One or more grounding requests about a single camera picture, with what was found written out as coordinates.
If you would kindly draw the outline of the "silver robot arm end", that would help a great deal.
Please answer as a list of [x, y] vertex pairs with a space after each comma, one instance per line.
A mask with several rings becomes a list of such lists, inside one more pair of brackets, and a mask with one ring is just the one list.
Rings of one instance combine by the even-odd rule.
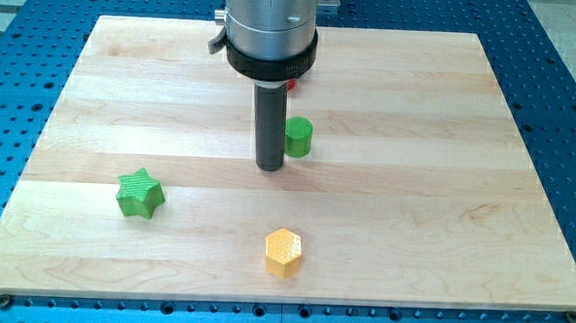
[[335, 13], [340, 0], [225, 0], [215, 11], [220, 33], [208, 51], [264, 88], [304, 75], [316, 59], [319, 12]]

